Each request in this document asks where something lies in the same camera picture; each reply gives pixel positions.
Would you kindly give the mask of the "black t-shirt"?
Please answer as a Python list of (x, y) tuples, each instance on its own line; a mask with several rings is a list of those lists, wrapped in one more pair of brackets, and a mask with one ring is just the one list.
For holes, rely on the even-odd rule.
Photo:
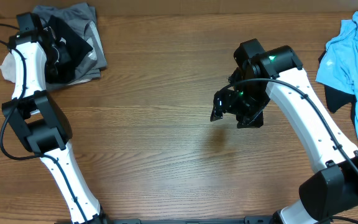
[(55, 34), (52, 50), (56, 54), (47, 68), (46, 82), (66, 84), (74, 81), (76, 68), (93, 48), (61, 18), (50, 16), (47, 27)]

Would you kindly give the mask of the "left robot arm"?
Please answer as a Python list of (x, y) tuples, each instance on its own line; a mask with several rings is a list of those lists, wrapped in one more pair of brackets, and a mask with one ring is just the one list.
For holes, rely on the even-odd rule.
[(7, 44), (16, 63), (16, 87), (2, 104), (3, 125), (10, 125), (23, 147), (47, 167), (70, 211), (72, 223), (109, 223), (76, 163), (67, 117), (46, 84), (66, 79), (76, 63), (63, 38), (37, 14), (17, 15), (19, 31)]

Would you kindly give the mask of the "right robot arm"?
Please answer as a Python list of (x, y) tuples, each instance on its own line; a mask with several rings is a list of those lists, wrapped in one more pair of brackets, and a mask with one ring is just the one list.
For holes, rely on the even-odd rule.
[(268, 217), (269, 223), (330, 223), (358, 206), (358, 147), (339, 129), (316, 96), (301, 60), (284, 45), (266, 51), (257, 39), (234, 52), (237, 68), (214, 95), (211, 121), (236, 116), (238, 128), (259, 128), (271, 101), (282, 110), (301, 141), (313, 175), (294, 204)]

